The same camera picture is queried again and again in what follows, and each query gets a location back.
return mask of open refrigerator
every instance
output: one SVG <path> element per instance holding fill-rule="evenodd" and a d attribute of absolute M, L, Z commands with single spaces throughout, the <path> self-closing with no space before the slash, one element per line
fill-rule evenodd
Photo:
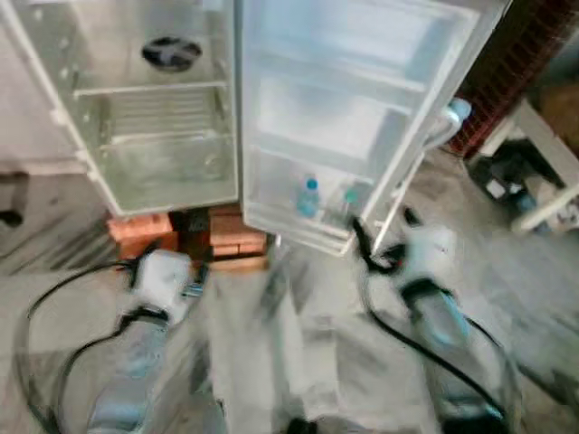
<path fill-rule="evenodd" d="M 241 201 L 249 225 L 334 254 L 349 214 L 384 233 L 508 4 L 0 2 L 114 214 Z"/>

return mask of water bottle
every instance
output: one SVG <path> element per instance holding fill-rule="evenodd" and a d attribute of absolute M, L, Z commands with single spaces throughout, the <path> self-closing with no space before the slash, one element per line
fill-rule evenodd
<path fill-rule="evenodd" d="M 305 185 L 299 189 L 298 213 L 309 219 L 316 216 L 319 209 L 318 181 L 315 178 L 308 178 Z"/>

